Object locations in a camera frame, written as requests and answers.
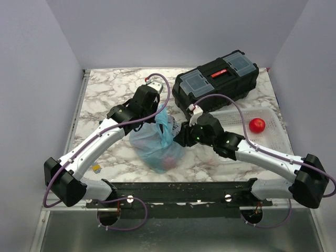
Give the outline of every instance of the gray floor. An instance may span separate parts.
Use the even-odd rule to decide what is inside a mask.
[[[261,224],[275,224],[287,209],[264,211]],[[139,220],[120,220],[118,226]],[[42,251],[322,251],[310,211],[297,208],[291,220],[276,229],[256,229],[241,219],[150,219],[132,232],[98,228],[95,211],[50,213]]]

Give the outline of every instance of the plastic bag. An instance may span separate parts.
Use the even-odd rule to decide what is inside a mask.
[[[131,131],[130,143],[137,155],[153,170],[164,173],[184,155],[184,149],[173,141],[181,125],[164,108],[155,117],[156,123],[145,123],[138,132]]]

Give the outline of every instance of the white wall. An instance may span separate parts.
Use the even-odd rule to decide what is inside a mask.
[[[307,0],[47,0],[84,68],[194,67],[240,49],[269,67]]]
[[[317,155],[333,177],[336,177],[335,12],[335,0],[310,0],[270,71],[295,154]],[[335,199],[323,199],[321,204],[334,247]]]
[[[0,251],[29,251],[83,72],[45,0],[0,4]]]

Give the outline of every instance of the toolbox lid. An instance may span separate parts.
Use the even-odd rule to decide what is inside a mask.
[[[199,70],[194,70],[186,75],[181,76],[180,87],[189,95],[193,93],[194,97],[200,97],[205,93],[214,90],[214,87],[204,78]]]
[[[253,63],[240,52],[226,56],[223,59],[230,64],[232,69],[234,69],[239,76],[244,76],[256,70],[256,67],[253,65]]]

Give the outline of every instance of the marble tabletop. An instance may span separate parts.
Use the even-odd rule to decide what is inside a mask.
[[[78,126],[76,128],[73,147],[76,147],[94,131],[99,121],[106,117],[111,107],[124,103],[132,98],[137,87],[144,84],[144,78],[149,74],[158,72],[169,80],[171,87],[175,77],[190,69],[99,69],[90,73],[87,90],[80,111]],[[161,103],[167,96],[166,89],[161,94]],[[241,108],[270,107],[278,116],[284,131],[280,109],[265,68],[260,69],[257,87],[244,99],[237,101]],[[233,110],[233,105],[221,110]],[[176,106],[171,96],[167,110],[176,121],[185,121],[185,116]],[[203,181],[246,181],[253,177],[261,179],[275,179],[279,176],[247,163],[221,164],[216,154],[209,147],[195,145],[186,148],[185,155],[178,162],[176,168],[164,174],[158,174],[148,168],[137,156],[126,136],[115,145],[108,148],[97,159],[101,172],[95,173],[89,169],[85,177],[93,180],[108,179],[115,182],[203,182]]]

